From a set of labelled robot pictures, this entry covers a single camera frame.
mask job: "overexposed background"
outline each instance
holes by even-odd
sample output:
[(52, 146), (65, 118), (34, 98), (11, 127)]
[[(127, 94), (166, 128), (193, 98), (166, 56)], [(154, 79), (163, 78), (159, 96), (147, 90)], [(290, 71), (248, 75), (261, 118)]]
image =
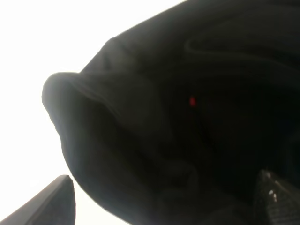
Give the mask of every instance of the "overexposed background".
[[(47, 77), (79, 72), (111, 37), (183, 0), (0, 0), (0, 221), (70, 174), (41, 102)], [(76, 225), (119, 225), (75, 182)]]

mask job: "white background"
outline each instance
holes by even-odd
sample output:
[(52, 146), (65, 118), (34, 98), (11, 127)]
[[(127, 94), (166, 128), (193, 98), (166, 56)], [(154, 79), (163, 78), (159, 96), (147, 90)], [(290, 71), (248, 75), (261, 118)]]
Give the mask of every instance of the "white background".
[[(0, 221), (70, 174), (41, 103), (51, 74), (79, 72), (111, 37), (182, 0), (0, 0)], [(124, 222), (75, 183), (76, 225)]]

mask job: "red dot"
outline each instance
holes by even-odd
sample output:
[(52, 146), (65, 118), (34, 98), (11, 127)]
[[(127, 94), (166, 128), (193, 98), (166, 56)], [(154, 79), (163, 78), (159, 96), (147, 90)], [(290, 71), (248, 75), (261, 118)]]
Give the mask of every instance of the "red dot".
[(190, 99), (189, 99), (189, 105), (191, 107), (195, 107), (197, 105), (196, 103), (196, 98), (194, 96), (191, 96)]

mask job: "black fabric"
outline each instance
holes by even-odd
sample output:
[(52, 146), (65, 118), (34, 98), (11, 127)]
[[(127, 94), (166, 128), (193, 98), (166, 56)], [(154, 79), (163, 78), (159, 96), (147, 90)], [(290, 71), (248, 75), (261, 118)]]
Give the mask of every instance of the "black fabric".
[(51, 76), (75, 179), (132, 224), (252, 224), (261, 169), (300, 187), (299, 20), (295, 1), (190, 0)]

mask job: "dark cloth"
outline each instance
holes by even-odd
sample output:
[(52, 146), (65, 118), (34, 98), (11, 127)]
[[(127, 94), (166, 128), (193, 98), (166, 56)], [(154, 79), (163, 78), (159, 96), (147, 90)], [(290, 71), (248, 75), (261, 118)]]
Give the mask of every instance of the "dark cloth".
[(244, 225), (261, 169), (299, 185), (299, 6), (190, 0), (51, 76), (43, 104), (80, 186), (134, 225)]

